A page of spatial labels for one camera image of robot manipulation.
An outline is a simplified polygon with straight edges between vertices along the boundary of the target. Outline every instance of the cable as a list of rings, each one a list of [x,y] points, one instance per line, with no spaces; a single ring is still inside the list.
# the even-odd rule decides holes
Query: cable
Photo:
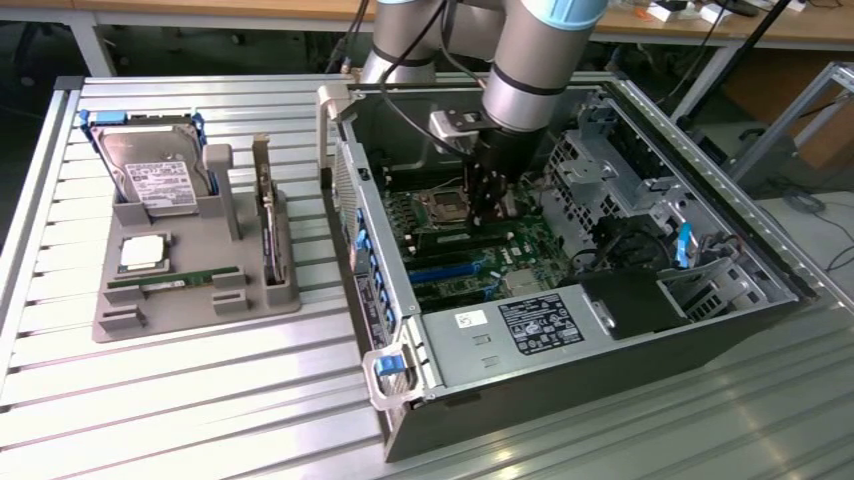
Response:
[[[827,218],[824,218],[824,217],[822,217],[819,215],[820,212],[827,210],[827,205],[828,204],[842,205],[843,207],[848,207],[848,208],[854,208],[854,205],[847,205],[844,203],[838,203],[838,202],[823,202],[820,199],[815,198],[812,195],[806,193],[803,190],[798,190],[798,189],[794,189],[794,188],[788,188],[783,192],[783,202],[796,212],[804,213],[807,215],[812,215],[822,222],[824,222],[828,225],[832,225],[834,227],[836,227],[839,229],[839,231],[847,237],[848,241],[854,244],[854,235],[851,235],[851,232],[847,230],[847,228],[844,228],[836,222],[834,222],[832,220],[830,220],[830,219],[827,219]],[[832,257],[832,260],[830,260],[830,263],[827,264],[827,267],[824,267],[824,272],[830,273],[834,270],[838,270],[839,268],[842,268],[846,265],[848,265],[851,262],[854,262],[854,257],[851,257],[842,264],[835,265],[835,263],[839,260],[839,258],[842,258],[842,256],[847,252],[850,252],[851,250],[854,250],[854,245],[848,245],[846,248],[842,249],[842,251],[836,254],[836,256]]]
[[[358,4],[358,11],[356,12],[358,21],[356,22],[356,28],[353,29],[353,32],[352,32],[352,34],[349,36],[349,39],[346,40],[345,52],[344,52],[345,53],[345,55],[344,55],[345,58],[349,58],[350,54],[352,54],[352,46],[356,43],[356,37],[358,36],[358,31],[361,30],[361,22],[364,21],[364,14],[368,11],[368,3],[369,3],[369,0],[368,1],[363,1]]]
[[[385,82],[388,81],[388,77],[391,76],[391,73],[400,66],[400,64],[405,60],[405,57],[409,55],[409,53],[412,53],[412,50],[415,50],[415,47],[417,46],[420,41],[427,36],[427,32],[429,31],[429,27],[432,27],[433,23],[436,23],[436,20],[439,19],[439,16],[441,15],[441,12],[444,11],[445,5],[447,5],[447,0],[443,1],[439,4],[439,7],[436,8],[436,11],[433,12],[432,16],[429,17],[429,20],[427,20],[427,24],[424,25],[424,28],[421,29],[420,33],[415,37],[415,40],[412,40],[412,43],[409,44],[409,46],[403,51],[403,54],[397,57],[395,62],[388,67],[388,70],[385,70],[385,72],[383,73],[381,77],[379,78],[379,91],[380,91],[380,94],[383,96],[383,100],[385,101],[385,105],[388,105],[388,107],[395,111],[395,113],[400,116],[400,118],[403,118],[405,123],[408,123],[409,126],[421,135],[424,135],[432,141],[432,143],[435,145],[437,145],[439,148],[441,148],[445,152],[451,153],[452,155],[455,155],[460,159],[471,162],[471,161],[473,161],[472,155],[469,155],[468,153],[463,152],[456,147],[452,147],[451,144],[448,144],[444,140],[441,140],[439,137],[436,137],[428,130],[425,130],[424,127],[421,127],[417,123],[415,123],[415,120],[412,120],[409,118],[409,116],[405,114],[405,112],[403,110],[400,110],[400,107],[397,107],[395,102],[391,100],[391,97],[388,96],[388,87],[385,85]]]
[[[667,95],[664,95],[655,102],[655,105],[660,105],[661,103],[664,103],[664,101],[668,100],[676,94],[676,92],[681,89],[681,85],[684,85],[684,82],[687,81],[688,77],[693,74],[693,71],[696,70],[696,67],[699,66],[699,62],[703,59],[703,54],[705,53],[705,44],[708,43],[708,39],[711,38],[711,33],[715,31],[715,28],[717,27],[717,23],[720,23],[720,19],[723,18],[723,11],[725,10],[725,7],[727,7],[728,4],[729,4],[729,2],[727,0],[725,4],[720,6],[720,11],[717,12],[717,17],[715,18],[715,21],[711,24],[711,28],[705,32],[705,37],[703,37],[703,41],[699,43],[699,47],[696,48],[697,54],[696,54],[696,58],[693,59],[693,63],[691,63],[691,66],[684,71],[684,74],[681,75],[681,79],[679,80],[679,83],[676,84],[676,86],[672,87],[672,90],[669,91],[669,93]]]
[[[812,195],[810,195],[802,190],[788,189],[783,192],[783,202],[796,212],[806,213],[807,215],[812,215],[822,222],[836,227],[842,231],[847,239],[851,241],[851,243],[854,243],[854,235],[851,235],[851,232],[848,232],[848,230],[836,222],[826,219],[819,215],[820,212],[827,210],[827,204],[822,202],[818,198],[815,198]]]
[[[477,75],[471,70],[468,70],[461,63],[459,63],[459,60],[453,58],[453,55],[451,55],[451,52],[448,51],[448,41],[451,40],[451,32],[453,31],[453,14],[456,12],[456,0],[445,0],[444,4],[445,7],[441,12],[441,24],[439,28],[439,50],[441,50],[441,55],[444,55],[444,58],[448,60],[451,65],[453,65],[453,67],[460,72],[471,77],[471,79],[481,89],[485,89],[485,81],[480,77],[477,77]]]
[[[352,22],[349,22],[349,28],[346,28],[344,36],[337,39],[337,42],[334,42],[334,47],[332,47],[332,53],[329,53],[329,63],[326,64],[324,71],[325,73],[332,73],[334,62],[337,61],[340,54],[344,53],[344,50],[349,46],[349,37],[353,33],[353,30],[356,31],[356,33],[358,32],[356,26],[361,28],[361,20],[364,19],[364,12],[367,12],[368,9],[368,3],[369,0],[360,0],[356,14],[352,17]]]
[[[444,187],[445,185],[449,185],[451,183],[453,183],[457,180],[461,180],[463,177],[453,177],[451,180],[448,180],[447,182],[441,182],[439,185],[436,185],[432,188],[428,188],[427,191],[431,192],[432,190],[437,190],[439,188]]]

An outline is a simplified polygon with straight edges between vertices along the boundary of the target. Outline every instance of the warning label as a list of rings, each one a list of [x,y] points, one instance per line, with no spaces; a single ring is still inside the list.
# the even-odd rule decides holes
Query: warning label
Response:
[[[524,355],[584,341],[556,293],[499,305],[497,309]]]

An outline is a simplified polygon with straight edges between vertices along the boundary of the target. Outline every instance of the wooden table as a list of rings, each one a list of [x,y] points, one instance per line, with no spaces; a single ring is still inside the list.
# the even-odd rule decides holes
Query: wooden table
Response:
[[[836,9],[807,6],[800,13],[787,10],[757,46],[854,51],[854,0],[842,2],[844,7]],[[54,8],[5,8],[22,5]],[[98,25],[345,31],[357,5],[358,0],[34,0],[34,3],[0,0],[0,17],[17,15],[18,19],[22,16],[30,21],[69,24],[90,74],[113,76],[114,68],[97,33]],[[368,8],[361,31],[372,30],[372,19],[373,5]],[[717,50],[683,97],[675,117],[689,110],[707,91],[760,19],[761,15],[753,18],[731,15],[715,29],[708,45]],[[708,28],[709,24],[701,20],[663,23],[639,18],[628,7],[615,7],[599,21],[592,40],[696,45]]]

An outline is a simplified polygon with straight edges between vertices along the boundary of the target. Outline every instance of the robotic arm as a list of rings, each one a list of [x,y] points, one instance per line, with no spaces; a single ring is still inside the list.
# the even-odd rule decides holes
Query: robotic arm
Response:
[[[429,122],[448,143],[469,140],[464,188],[475,225],[528,167],[605,6],[607,0],[379,0],[363,82],[379,82],[395,63],[387,83],[433,81],[441,35],[451,52],[493,58],[483,113],[433,112]],[[412,46],[437,8],[452,31],[435,22]]]

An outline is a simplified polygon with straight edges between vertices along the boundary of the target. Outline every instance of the mesh grille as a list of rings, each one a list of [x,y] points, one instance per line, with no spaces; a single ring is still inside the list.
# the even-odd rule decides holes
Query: mesh grille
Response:
[[[356,238],[356,190],[352,185],[352,178],[349,176],[349,169],[346,168],[346,160],[341,151],[341,144],[337,144],[334,149],[334,169],[333,169],[333,187],[334,198],[337,200],[338,214],[344,227],[346,228],[346,234],[349,238]]]

